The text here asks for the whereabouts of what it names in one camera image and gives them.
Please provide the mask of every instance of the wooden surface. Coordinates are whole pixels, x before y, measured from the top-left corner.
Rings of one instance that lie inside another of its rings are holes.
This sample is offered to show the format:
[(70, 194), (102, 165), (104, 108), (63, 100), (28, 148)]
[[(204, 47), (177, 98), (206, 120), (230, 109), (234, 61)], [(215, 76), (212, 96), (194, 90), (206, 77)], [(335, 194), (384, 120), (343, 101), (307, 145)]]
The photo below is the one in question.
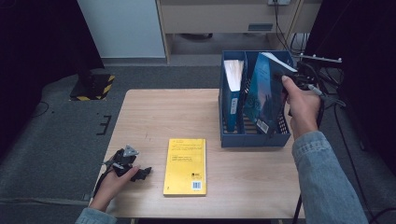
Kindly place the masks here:
[[(141, 168), (151, 166), (153, 171), (146, 180), (128, 184), (108, 207), (109, 214), (115, 217), (293, 217), (300, 191), (291, 156), (292, 137), (285, 147), (221, 148), (218, 96), (219, 90), (196, 89), (126, 93), (105, 160), (130, 144), (140, 151), (134, 164), (140, 164)], [(205, 197), (163, 196), (169, 138), (206, 139)]]

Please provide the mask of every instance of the wall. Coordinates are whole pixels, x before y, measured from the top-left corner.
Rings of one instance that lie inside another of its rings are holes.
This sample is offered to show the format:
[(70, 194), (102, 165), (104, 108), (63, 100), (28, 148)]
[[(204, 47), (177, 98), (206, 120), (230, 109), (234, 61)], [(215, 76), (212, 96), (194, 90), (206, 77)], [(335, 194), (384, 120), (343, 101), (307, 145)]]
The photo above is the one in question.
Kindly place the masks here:
[(78, 0), (102, 58), (164, 58), (155, 0)]

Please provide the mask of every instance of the hand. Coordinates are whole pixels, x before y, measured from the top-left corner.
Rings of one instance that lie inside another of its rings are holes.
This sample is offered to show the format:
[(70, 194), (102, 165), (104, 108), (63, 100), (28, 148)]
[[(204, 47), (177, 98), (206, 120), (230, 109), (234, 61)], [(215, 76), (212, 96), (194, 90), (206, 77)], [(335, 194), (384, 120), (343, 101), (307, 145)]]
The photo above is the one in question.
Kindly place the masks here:
[(317, 131), (319, 97), (312, 91), (300, 90), (289, 77), (283, 76), (282, 83), (289, 93), (288, 104), (292, 114), (290, 126), (294, 140), (305, 133)]
[(105, 212), (110, 201), (116, 197), (126, 183), (130, 182), (131, 178), (139, 171), (139, 168), (140, 166), (134, 166), (120, 177), (117, 176), (114, 170), (109, 172), (102, 181), (89, 207)]

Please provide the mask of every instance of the book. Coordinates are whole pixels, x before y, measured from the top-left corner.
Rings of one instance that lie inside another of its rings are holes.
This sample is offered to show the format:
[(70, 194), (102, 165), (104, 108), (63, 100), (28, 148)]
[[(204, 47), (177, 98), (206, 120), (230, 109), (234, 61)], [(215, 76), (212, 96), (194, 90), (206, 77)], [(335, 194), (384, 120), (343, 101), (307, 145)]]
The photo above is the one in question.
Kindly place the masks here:
[(243, 111), (259, 132), (268, 137), (278, 131), (278, 116), (286, 102), (280, 78), (295, 72), (270, 52), (258, 54)]
[(244, 71), (244, 61), (224, 60), (225, 82), (227, 88), (223, 94), (223, 116), (227, 132), (235, 130), (239, 92), (241, 90), (241, 80)]
[(163, 195), (205, 196), (205, 161), (205, 139), (169, 139)]

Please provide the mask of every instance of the sleeve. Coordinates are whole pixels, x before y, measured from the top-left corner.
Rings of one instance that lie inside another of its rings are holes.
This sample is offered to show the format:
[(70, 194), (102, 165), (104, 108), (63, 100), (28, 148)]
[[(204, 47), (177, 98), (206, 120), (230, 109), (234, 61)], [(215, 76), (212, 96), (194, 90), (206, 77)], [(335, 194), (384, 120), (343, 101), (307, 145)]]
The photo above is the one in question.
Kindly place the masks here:
[(116, 224), (116, 222), (117, 219), (113, 216), (89, 207), (84, 208), (76, 220), (76, 224)]
[(307, 223), (368, 223), (359, 197), (321, 132), (296, 139), (297, 166)]

